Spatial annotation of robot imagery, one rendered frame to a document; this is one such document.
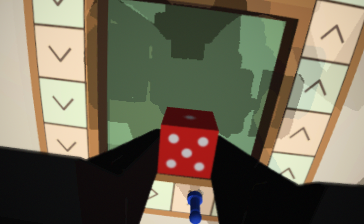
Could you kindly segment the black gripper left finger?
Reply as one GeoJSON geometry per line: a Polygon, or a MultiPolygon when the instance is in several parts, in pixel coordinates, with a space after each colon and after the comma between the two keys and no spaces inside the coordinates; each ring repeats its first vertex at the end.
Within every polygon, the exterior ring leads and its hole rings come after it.
{"type": "Polygon", "coordinates": [[[140,224],[160,130],[90,158],[0,146],[0,217],[43,224],[140,224]]]}

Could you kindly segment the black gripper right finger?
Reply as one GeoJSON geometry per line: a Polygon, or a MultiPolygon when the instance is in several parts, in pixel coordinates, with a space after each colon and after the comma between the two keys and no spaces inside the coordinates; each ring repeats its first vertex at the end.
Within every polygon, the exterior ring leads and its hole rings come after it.
{"type": "Polygon", "coordinates": [[[364,185],[297,184],[220,135],[211,181],[219,224],[364,224],[364,185]]]}

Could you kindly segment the blue pawn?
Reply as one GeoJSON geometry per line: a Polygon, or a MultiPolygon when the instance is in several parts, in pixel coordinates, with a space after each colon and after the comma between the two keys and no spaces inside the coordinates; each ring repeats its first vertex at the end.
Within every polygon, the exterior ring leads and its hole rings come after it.
{"type": "Polygon", "coordinates": [[[199,224],[202,221],[200,204],[203,203],[202,194],[198,191],[192,191],[187,196],[187,202],[190,205],[189,220],[193,224],[199,224]]]}

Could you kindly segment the red die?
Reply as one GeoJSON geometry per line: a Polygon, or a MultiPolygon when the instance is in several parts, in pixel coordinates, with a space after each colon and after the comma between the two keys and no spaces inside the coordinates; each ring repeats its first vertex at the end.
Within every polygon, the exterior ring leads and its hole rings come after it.
{"type": "Polygon", "coordinates": [[[211,178],[218,134],[213,112],[167,107],[157,174],[211,178]]]}

